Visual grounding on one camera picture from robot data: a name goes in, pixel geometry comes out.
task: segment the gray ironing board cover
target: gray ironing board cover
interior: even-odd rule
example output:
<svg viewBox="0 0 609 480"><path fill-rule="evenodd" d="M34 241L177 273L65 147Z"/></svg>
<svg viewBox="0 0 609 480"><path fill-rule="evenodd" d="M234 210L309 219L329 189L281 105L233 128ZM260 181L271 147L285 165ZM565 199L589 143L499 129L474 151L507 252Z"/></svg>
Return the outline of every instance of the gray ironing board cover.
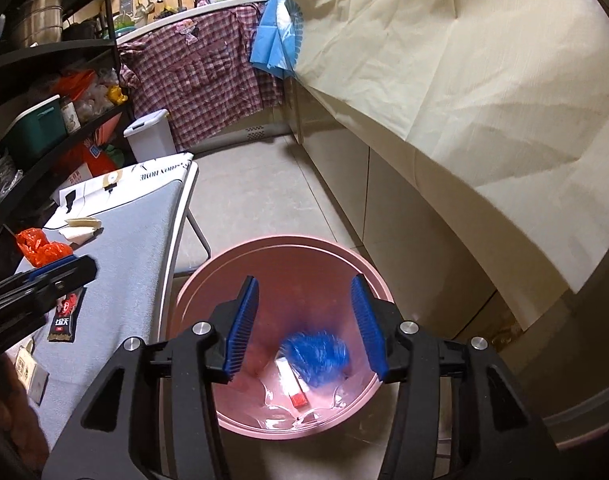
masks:
<svg viewBox="0 0 609 480"><path fill-rule="evenodd" d="M183 183L173 180L132 202L97 213L104 231L75 254L98 264L78 315L75 341L46 340L54 316L34 334L34 357L49 378L40 406L33 404L52 448L89 384L129 336L149 341L171 227ZM50 241L66 242L45 229ZM30 269L23 260L18 272Z"/></svg>

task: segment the metal bolt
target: metal bolt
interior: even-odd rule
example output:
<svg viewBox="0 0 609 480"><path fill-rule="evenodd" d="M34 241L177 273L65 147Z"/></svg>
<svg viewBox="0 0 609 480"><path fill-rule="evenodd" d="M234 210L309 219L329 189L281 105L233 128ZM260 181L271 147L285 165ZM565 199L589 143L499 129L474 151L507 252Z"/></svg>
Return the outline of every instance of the metal bolt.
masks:
<svg viewBox="0 0 609 480"><path fill-rule="evenodd" d="M420 330L420 327L414 321L403 321L399 324L399 329L405 334L415 334Z"/></svg>
<svg viewBox="0 0 609 480"><path fill-rule="evenodd" d="M122 346L126 351L132 352L136 348L140 348L140 340L137 337L130 337L129 339L124 340Z"/></svg>
<svg viewBox="0 0 609 480"><path fill-rule="evenodd" d="M209 323L206 321L200 321L199 323L193 325L193 329L191 330L193 330L195 335L204 335L209 333L211 330L211 325L209 325Z"/></svg>
<svg viewBox="0 0 609 480"><path fill-rule="evenodd" d="M471 339L471 346L476 350L486 350L489 347L489 343L483 337L475 336Z"/></svg>

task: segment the green plastic bin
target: green plastic bin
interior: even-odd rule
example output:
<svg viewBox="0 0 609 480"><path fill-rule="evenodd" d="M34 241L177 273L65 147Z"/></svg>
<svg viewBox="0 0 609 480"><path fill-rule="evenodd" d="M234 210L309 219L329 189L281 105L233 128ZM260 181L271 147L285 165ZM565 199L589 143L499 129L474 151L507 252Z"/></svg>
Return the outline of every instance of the green plastic bin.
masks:
<svg viewBox="0 0 609 480"><path fill-rule="evenodd" d="M19 170L30 169L67 136L59 98L55 95L25 110L7 128L0 151L7 148Z"/></svg>

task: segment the beige cloth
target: beige cloth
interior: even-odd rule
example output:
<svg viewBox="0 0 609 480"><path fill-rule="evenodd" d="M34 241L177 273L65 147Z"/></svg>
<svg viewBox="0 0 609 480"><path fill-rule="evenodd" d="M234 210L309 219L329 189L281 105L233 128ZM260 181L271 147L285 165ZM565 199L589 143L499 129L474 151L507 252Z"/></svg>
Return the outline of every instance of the beige cloth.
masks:
<svg viewBox="0 0 609 480"><path fill-rule="evenodd" d="M523 328L609 248L597 0L294 0L296 73L440 213Z"/></svg>

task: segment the ironing board leg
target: ironing board leg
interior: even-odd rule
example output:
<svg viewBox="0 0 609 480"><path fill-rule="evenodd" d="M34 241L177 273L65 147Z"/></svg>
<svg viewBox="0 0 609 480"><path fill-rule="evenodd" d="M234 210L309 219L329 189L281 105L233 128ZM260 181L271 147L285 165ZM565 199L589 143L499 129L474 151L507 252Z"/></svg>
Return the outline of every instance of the ironing board leg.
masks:
<svg viewBox="0 0 609 480"><path fill-rule="evenodd" d="M191 211L188 209L187 209L187 220L191 224L191 227L193 227L193 231L196 232L196 235L198 235L198 239L200 240L200 243L204 246L204 249L206 250L206 259L210 260L211 259L211 248L209 247L209 242L207 242L206 238L204 238L202 231L200 231L200 226L198 225L198 222L196 222L196 219L194 218L193 213L191 213Z"/></svg>

